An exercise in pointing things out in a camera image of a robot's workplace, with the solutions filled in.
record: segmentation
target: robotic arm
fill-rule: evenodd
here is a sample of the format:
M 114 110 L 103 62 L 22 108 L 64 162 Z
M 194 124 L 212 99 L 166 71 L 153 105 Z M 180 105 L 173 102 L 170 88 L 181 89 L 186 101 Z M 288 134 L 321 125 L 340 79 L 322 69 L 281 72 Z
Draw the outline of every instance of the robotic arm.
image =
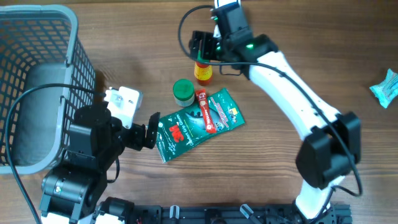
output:
M 303 184 L 300 195 L 289 205 L 289 214 L 273 215 L 277 217 L 274 219 L 264 216 L 261 222 L 258 214 L 264 213 L 264 208 L 242 205 L 239 210 L 231 208 L 240 216 L 243 214 L 244 219 L 235 223 L 314 223 L 325 217 L 326 223 L 338 223 L 337 213 L 327 216 L 328 208 L 336 206 L 330 205 L 329 200 L 332 191 L 353 170 L 353 164 L 361 159 L 360 120 L 354 113 L 340 114 L 317 96 L 270 38 L 264 34 L 254 37 L 240 1 L 215 0 L 211 13 L 216 21 L 214 33 L 194 31 L 190 53 L 182 46 L 184 52 L 194 60 L 200 56 L 221 62 L 208 64 L 231 65 L 240 70 L 277 103 L 303 141 L 296 158 Z M 140 207 L 117 198 L 108 198 L 95 208 L 106 188 L 106 171 L 124 148 L 154 147 L 160 114 L 151 116 L 148 129 L 132 123 L 141 96 L 138 91 L 123 87 L 108 90 L 108 104 L 87 106 L 75 113 L 70 127 L 69 160 L 53 168 L 43 180 L 43 223 L 178 223 L 182 214 L 187 219 L 191 215 L 196 221 L 202 218 L 206 224 L 227 223 L 223 217 L 232 214 L 227 208 Z M 265 209 L 266 215 L 270 215 L 269 210 Z M 149 215 L 151 219 L 142 222 L 138 214 L 145 211 L 154 212 Z

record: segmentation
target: red candy bar wrapper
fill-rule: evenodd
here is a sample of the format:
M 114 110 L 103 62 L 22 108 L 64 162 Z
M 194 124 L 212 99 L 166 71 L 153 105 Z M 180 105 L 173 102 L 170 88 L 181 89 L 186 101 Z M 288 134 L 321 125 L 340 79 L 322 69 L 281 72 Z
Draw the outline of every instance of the red candy bar wrapper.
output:
M 199 102 L 201 113 L 203 114 L 203 119 L 205 120 L 206 132 L 210 134 L 216 133 L 217 130 L 213 124 L 213 120 L 211 119 L 209 112 L 209 104 L 207 103 L 206 90 L 197 90 L 195 91 L 195 94 Z

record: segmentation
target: green package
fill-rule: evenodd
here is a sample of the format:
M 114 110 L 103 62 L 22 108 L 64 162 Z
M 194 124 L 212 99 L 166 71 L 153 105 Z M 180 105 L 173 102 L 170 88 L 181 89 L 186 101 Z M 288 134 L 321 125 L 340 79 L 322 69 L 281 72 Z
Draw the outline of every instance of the green package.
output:
M 217 133 L 205 131 L 198 102 L 159 120 L 157 148 L 163 162 L 170 161 L 216 135 L 244 124 L 243 116 L 227 89 L 207 97 Z

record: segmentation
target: green lid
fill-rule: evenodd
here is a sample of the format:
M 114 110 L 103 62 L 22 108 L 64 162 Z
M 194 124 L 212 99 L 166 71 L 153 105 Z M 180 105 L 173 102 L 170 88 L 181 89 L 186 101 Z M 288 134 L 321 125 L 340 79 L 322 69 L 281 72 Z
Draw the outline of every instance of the green lid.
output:
M 189 100 L 195 94 L 193 83 L 190 80 L 180 79 L 174 83 L 173 94 L 178 100 Z

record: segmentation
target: gray basket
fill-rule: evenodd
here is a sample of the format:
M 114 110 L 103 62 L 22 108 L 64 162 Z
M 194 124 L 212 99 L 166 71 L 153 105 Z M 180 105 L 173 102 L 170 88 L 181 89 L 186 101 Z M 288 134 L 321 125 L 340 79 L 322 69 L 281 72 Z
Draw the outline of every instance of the gray basket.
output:
M 78 20 L 65 6 L 0 7 L 0 174 L 11 173 L 5 152 L 5 120 L 24 90 L 65 83 L 93 90 L 95 72 L 78 37 Z M 11 152 L 20 174 L 33 174 L 57 163 L 69 145 L 76 109 L 93 95 L 69 88 L 30 94 L 12 119 Z

